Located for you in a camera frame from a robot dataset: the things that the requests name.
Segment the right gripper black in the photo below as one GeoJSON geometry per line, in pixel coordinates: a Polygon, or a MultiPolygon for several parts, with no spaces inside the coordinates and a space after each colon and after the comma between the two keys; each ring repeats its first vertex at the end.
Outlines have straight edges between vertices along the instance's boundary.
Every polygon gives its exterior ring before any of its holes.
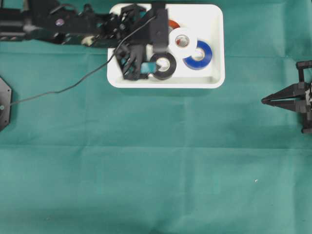
{"type": "Polygon", "coordinates": [[[311,67],[311,60],[297,62],[296,68],[298,70],[299,83],[292,84],[274,94],[262,98],[261,100],[263,104],[269,106],[303,113],[303,128],[301,130],[303,134],[312,133],[312,83],[307,83],[304,79],[304,70],[311,67]],[[302,100],[279,100],[297,98],[299,96],[302,96],[302,100]]]}

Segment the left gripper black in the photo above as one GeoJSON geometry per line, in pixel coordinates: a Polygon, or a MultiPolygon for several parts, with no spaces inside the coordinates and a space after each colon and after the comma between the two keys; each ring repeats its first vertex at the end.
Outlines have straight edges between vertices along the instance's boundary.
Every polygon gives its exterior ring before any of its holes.
{"type": "Polygon", "coordinates": [[[146,46],[152,43],[149,22],[156,17],[155,8],[150,10],[131,4],[121,9],[121,45],[114,50],[117,63],[125,80],[147,79],[161,66],[147,62],[146,46]]]}

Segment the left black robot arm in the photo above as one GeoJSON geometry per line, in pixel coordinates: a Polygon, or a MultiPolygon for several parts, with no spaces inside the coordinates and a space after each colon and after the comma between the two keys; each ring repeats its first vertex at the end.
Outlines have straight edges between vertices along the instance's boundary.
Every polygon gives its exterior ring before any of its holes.
{"type": "Polygon", "coordinates": [[[57,0],[26,0],[23,9],[0,9],[2,41],[40,40],[53,44],[111,48],[126,80],[146,79],[158,66],[147,59],[146,47],[156,54],[169,44],[168,11],[156,2],[150,9],[137,4],[120,13],[100,14],[86,4],[78,11],[57,0]]]}

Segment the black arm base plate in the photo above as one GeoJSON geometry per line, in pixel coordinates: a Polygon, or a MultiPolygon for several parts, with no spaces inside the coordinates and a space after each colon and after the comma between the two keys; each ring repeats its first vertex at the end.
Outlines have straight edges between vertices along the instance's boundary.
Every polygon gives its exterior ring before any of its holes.
{"type": "Polygon", "coordinates": [[[0,130],[2,131],[10,123],[11,111],[11,87],[0,78],[0,130]]]}

